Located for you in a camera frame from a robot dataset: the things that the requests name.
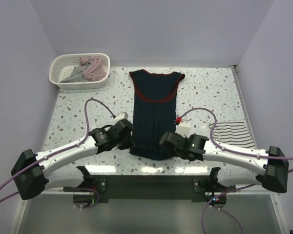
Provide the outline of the black white striped tank top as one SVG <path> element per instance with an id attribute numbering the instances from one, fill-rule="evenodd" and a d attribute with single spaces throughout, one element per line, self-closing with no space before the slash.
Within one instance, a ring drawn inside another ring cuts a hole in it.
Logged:
<path id="1" fill-rule="evenodd" d="M 213 138 L 237 147 L 255 149 L 255 142 L 244 120 L 229 120 L 217 122 L 213 131 Z"/>

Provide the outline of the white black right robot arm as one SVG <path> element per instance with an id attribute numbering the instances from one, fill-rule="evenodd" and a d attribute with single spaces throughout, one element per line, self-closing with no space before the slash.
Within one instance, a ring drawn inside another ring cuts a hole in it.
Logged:
<path id="1" fill-rule="evenodd" d="M 270 146 L 268 150 L 247 149 L 217 143 L 206 136 L 185 137 L 172 132 L 164 133 L 160 145 L 184 160 L 222 162 L 239 168 L 237 172 L 212 169 L 208 179 L 208 187 L 212 191 L 254 184 L 276 193 L 287 192 L 289 162 L 276 146 Z"/>

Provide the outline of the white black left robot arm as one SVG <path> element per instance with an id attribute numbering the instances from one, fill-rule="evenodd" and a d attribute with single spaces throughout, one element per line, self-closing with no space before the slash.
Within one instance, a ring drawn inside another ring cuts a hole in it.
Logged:
<path id="1" fill-rule="evenodd" d="M 11 170 L 11 176 L 23 200 L 32 199 L 44 190 L 64 187 L 64 180 L 52 182 L 47 177 L 54 171 L 79 159 L 132 146 L 133 124 L 123 118 L 114 125 L 88 130 L 83 138 L 54 150 L 34 153 L 25 150 Z"/>

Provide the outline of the navy maroon tank top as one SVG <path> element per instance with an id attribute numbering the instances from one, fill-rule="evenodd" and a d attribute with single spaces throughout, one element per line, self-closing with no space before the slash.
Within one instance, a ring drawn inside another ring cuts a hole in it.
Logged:
<path id="1" fill-rule="evenodd" d="M 176 98 L 185 74 L 149 73 L 142 69 L 129 72 L 134 85 L 132 137 L 135 145 L 130 154 L 151 160 L 171 158 L 159 144 L 166 132 L 175 131 Z"/>

